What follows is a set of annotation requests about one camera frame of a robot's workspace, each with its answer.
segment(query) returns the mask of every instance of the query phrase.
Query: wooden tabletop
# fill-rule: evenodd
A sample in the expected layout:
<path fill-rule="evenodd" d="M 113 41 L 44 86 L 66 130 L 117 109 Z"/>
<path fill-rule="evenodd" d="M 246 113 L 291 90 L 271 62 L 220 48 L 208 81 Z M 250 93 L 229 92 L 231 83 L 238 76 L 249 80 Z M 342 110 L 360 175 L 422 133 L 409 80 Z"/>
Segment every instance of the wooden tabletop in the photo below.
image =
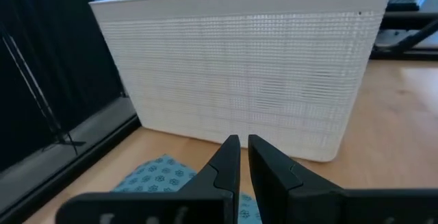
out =
<path fill-rule="evenodd" d="M 218 147 L 140 128 L 25 223 L 53 223 L 67 199 L 110 191 L 164 153 L 199 171 Z M 338 156 L 326 163 L 298 161 L 344 188 L 438 188 L 438 64 L 370 61 Z M 240 188 L 254 195 L 246 149 Z"/>

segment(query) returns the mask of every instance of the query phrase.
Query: white basket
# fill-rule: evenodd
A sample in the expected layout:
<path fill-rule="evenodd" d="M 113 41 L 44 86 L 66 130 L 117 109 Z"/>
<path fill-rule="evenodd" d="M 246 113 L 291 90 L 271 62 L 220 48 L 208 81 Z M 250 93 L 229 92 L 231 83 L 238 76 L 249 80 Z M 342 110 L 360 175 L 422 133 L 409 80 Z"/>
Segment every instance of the white basket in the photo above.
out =
<path fill-rule="evenodd" d="M 142 125 L 337 153 L 387 0 L 115 0 L 91 6 Z"/>

